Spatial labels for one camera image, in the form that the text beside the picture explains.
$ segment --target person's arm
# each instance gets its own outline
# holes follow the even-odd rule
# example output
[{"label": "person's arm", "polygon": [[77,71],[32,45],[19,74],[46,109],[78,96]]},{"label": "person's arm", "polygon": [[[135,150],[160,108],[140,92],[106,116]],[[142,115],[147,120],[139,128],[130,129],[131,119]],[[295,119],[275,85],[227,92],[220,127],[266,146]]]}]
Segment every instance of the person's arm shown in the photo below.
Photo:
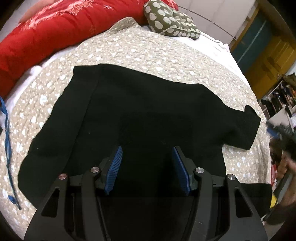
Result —
[{"label": "person's arm", "polygon": [[291,159],[289,153],[284,152],[278,167],[277,179],[282,179],[288,169],[294,173],[294,177],[282,201],[280,202],[280,205],[283,207],[296,203],[296,162]]}]

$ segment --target blue string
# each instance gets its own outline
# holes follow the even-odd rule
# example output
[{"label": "blue string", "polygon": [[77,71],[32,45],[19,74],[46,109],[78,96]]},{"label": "blue string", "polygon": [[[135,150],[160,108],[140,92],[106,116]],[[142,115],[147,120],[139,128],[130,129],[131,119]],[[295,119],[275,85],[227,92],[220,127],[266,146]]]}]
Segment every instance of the blue string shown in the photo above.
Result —
[{"label": "blue string", "polygon": [[7,168],[7,172],[8,172],[10,186],[11,186],[11,189],[13,191],[13,196],[9,195],[8,196],[8,199],[13,204],[16,204],[16,206],[18,207],[18,209],[21,210],[22,208],[20,207],[20,203],[19,203],[19,201],[17,199],[17,193],[15,191],[15,186],[13,184],[12,175],[11,175],[11,171],[10,171],[11,145],[10,145],[10,139],[9,139],[8,112],[6,110],[5,103],[4,103],[3,99],[1,98],[1,96],[0,96],[0,102],[1,102],[0,111],[3,112],[6,115],[6,118],[5,118],[5,134],[6,134],[6,137],[5,137],[5,153],[6,153],[6,159],[7,159],[6,168]]}]

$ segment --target black gripper frame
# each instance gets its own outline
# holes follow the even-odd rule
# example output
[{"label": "black gripper frame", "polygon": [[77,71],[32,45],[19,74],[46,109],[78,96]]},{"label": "black gripper frame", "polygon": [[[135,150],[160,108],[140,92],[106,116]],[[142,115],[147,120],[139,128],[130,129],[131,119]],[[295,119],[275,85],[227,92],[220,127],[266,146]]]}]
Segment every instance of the black gripper frame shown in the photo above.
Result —
[{"label": "black gripper frame", "polygon": [[[101,175],[101,169],[93,173],[88,170],[83,175],[74,177],[63,176],[58,177],[53,183],[51,190],[43,199],[39,208],[36,210],[30,225],[25,234],[24,241],[108,241],[110,240],[104,225],[102,209],[100,201],[96,196],[96,180]],[[81,216],[84,237],[77,236],[75,219],[72,219],[72,225],[68,225],[68,216],[72,211],[68,211],[68,206],[73,204],[74,198],[71,198],[69,189],[81,188]],[[58,190],[56,197],[57,208],[54,214],[47,215],[47,204],[52,206],[50,199]]]},{"label": "black gripper frame", "polygon": [[[176,146],[176,149],[183,162],[192,162],[190,165],[187,163],[185,166],[195,166],[191,159],[182,158],[184,154],[180,147]],[[196,167],[193,170],[187,170],[194,173],[198,187],[191,192],[195,200],[193,201],[182,241],[268,241],[261,218],[246,192],[241,188],[237,178],[232,174],[228,174],[226,177],[214,176],[206,170],[202,170],[202,173],[196,172]],[[225,200],[228,200],[226,206],[229,224],[224,233],[213,237],[212,234],[209,235],[213,188],[221,187],[227,193]],[[236,192],[240,192],[241,198],[247,205],[246,208],[250,211],[248,217],[238,217],[237,215],[237,208],[240,207],[237,207]]]}]

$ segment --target green polka dot cushion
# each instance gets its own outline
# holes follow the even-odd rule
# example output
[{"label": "green polka dot cushion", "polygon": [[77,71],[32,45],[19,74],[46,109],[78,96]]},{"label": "green polka dot cushion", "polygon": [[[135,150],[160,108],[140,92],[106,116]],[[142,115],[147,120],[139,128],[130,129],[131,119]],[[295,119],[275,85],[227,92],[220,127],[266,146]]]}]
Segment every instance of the green polka dot cushion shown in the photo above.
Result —
[{"label": "green polka dot cushion", "polygon": [[183,36],[198,39],[200,31],[192,19],[160,0],[150,0],[144,5],[144,14],[153,32],[166,36]]}]

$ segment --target red blanket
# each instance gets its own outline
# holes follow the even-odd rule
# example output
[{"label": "red blanket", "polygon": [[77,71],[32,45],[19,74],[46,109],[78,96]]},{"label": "red blanket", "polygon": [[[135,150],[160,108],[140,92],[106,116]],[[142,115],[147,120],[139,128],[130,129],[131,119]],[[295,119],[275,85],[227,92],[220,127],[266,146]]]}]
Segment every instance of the red blanket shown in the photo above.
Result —
[{"label": "red blanket", "polygon": [[[0,43],[0,96],[5,98],[30,67],[112,27],[125,17],[147,24],[148,0],[59,0],[17,26]],[[172,0],[163,0],[178,10]]]}]

